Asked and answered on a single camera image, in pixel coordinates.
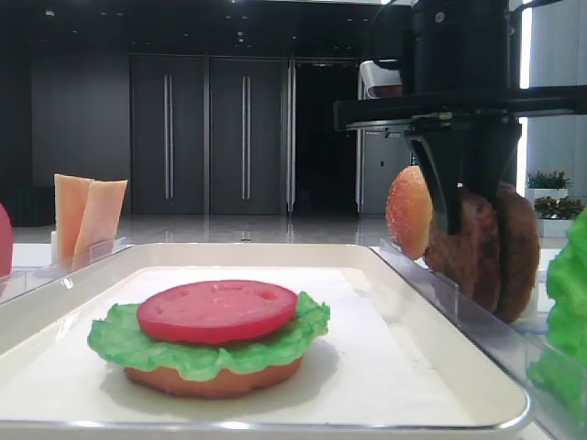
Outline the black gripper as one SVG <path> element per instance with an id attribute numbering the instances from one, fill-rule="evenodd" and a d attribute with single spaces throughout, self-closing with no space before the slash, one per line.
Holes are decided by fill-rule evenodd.
<path id="1" fill-rule="evenodd" d="M 407 127 L 422 118 L 449 121 L 585 114 L 584 86 L 445 91 L 333 104 L 337 131 Z M 442 232 L 457 234 L 460 229 L 459 177 L 468 190 L 491 203 L 503 176 L 515 177 L 516 171 L 508 171 L 508 167 L 516 156 L 521 133 L 517 119 L 497 117 L 472 123 L 460 165 L 455 133 L 439 129 L 404 132 L 425 178 L 434 219 Z"/>

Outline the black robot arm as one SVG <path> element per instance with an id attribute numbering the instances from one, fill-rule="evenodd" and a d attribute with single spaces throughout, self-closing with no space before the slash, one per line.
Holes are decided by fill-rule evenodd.
<path id="1" fill-rule="evenodd" d="M 460 230 L 458 186 L 488 201 L 521 138 L 522 117 L 583 115 L 586 88 L 522 89 L 514 83 L 514 22 L 538 1 L 510 8 L 506 1 L 419 1 L 403 36 L 399 60 L 377 60 L 400 73 L 397 97 L 338 101 L 334 127 L 400 127 L 430 192 L 437 227 Z"/>

